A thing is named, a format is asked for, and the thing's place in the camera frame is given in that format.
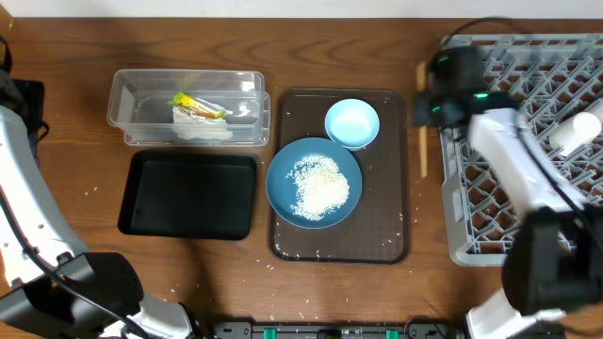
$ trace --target white wall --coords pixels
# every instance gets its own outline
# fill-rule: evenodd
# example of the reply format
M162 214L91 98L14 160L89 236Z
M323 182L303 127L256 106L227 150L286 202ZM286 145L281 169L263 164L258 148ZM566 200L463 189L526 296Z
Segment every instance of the white wall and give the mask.
M14 17L603 19L603 0L0 0Z

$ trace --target dish rack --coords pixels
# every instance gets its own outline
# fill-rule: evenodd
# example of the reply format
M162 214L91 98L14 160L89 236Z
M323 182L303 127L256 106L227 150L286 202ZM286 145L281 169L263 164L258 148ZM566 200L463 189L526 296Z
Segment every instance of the dish rack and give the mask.
M603 99L603 34L460 35L448 46L479 45L487 90L508 90L548 159L590 203L603 204L603 134L567 157L548 143L559 123L597 109ZM518 220L488 163L458 140L440 134L448 251L460 266L502 266ZM563 234L560 244L573 244Z

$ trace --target wooden table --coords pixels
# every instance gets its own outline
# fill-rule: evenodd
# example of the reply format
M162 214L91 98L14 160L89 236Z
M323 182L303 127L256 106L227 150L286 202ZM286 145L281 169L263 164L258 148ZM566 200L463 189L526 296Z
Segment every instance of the wooden table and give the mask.
M274 138L258 157L253 226L242 241L128 236L117 229L130 158L106 122L113 74L124 68L257 70L272 106L291 87L392 89L407 98L415 67L462 20L18 19L10 36L13 76L46 86L51 133L41 172L58 206L93 251L117 251L143 286L190 304L199 317L255 321L404 323L413 315L453 317L500 287L498 268L467 268L448 257L440 146L429 133L429 175L418 175L409 130L413 248L393 266L286 263L267 246L270 207L263 189ZM601 32L603 21L526 21L540 33ZM486 24L477 32L502 32ZM277 126L276 110L272 127ZM0 294L8 286L2 279ZM573 316L594 328L603 309ZM2 337L29 337L7 326Z

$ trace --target light blue bowl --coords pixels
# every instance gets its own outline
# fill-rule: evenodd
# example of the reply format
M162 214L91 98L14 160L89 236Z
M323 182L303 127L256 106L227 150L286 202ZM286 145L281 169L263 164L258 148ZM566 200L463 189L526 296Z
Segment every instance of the light blue bowl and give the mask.
M329 108L324 128L332 141L350 151L358 151L379 134L379 116L366 102L345 99Z
M307 155L324 155L333 159L339 172L348 179L348 200L332 213L318 221L293 214L291 205L297 203L297 187L291 176L295 163ZM353 155L346 149L326 138L308 137L286 145L274 156L266 175L268 200L274 211L289 223L304 229L323 229L335 225L350 215L362 194L362 173Z

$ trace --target green connector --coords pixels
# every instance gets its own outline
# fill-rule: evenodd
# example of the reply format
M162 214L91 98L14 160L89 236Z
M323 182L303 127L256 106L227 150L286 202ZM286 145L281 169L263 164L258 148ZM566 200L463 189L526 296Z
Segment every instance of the green connector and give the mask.
M398 339L398 331L396 330L387 330L385 332L385 339Z
M264 339L276 339L276 329L264 329Z

